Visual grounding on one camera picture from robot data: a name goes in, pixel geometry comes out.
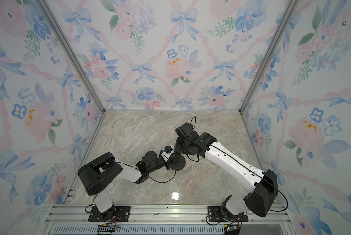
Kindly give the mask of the black round microphone stand base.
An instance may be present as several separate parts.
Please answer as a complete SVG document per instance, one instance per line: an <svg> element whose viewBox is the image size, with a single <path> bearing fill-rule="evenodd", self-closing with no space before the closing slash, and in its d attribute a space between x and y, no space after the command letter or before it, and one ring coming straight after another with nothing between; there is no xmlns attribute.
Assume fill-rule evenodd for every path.
<svg viewBox="0 0 351 235"><path fill-rule="evenodd" d="M182 170L186 165L186 160L182 155L175 155L175 169L174 171Z"/></svg>

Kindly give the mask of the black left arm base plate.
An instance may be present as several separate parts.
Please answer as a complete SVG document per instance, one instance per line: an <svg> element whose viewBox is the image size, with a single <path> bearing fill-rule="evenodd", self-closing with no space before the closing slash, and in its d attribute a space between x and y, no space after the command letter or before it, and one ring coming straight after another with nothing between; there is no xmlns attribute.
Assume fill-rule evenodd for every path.
<svg viewBox="0 0 351 235"><path fill-rule="evenodd" d="M93 206L89 213L89 222L128 222L130 215L130 206L113 206L106 212L99 212L96 206Z"/></svg>

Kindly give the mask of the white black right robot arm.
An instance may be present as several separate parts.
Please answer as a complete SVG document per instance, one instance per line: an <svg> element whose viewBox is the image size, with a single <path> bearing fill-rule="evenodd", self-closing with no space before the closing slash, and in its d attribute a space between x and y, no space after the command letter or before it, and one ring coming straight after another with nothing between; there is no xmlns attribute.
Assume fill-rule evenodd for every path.
<svg viewBox="0 0 351 235"><path fill-rule="evenodd" d="M259 217L266 217L278 195L278 179L272 170L256 168L233 154L221 142L209 133L199 135L191 123L184 123L175 132L176 151L184 155L203 157L228 172L246 189L241 197L228 196L220 206L222 216L232 220L244 212L252 212Z"/></svg>

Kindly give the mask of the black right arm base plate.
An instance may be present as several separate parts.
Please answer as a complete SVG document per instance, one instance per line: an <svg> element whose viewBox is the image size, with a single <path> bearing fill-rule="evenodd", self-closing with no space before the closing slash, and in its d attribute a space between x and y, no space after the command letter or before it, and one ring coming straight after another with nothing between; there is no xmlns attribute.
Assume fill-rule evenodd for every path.
<svg viewBox="0 0 351 235"><path fill-rule="evenodd" d="M208 206L206 222L209 225L216 226L221 222L233 224L235 222L248 222L247 212L233 215L226 208L226 204L232 196L228 196L220 206Z"/></svg>

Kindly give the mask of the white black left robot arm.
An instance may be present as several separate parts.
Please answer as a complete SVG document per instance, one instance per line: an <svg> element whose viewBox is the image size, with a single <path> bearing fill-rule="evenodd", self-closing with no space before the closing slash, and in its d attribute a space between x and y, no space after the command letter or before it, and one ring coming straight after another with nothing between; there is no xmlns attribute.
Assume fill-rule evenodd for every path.
<svg viewBox="0 0 351 235"><path fill-rule="evenodd" d="M116 178L141 184L150 178L150 173L163 167L167 170L181 170L184 167L184 159L168 146L160 152L160 155L153 151L147 152L136 165L118 161L108 152L82 166L77 175L87 194L94 197L91 210L86 211L89 214L88 221L127 222L130 206L116 206L110 198L107 187Z"/></svg>

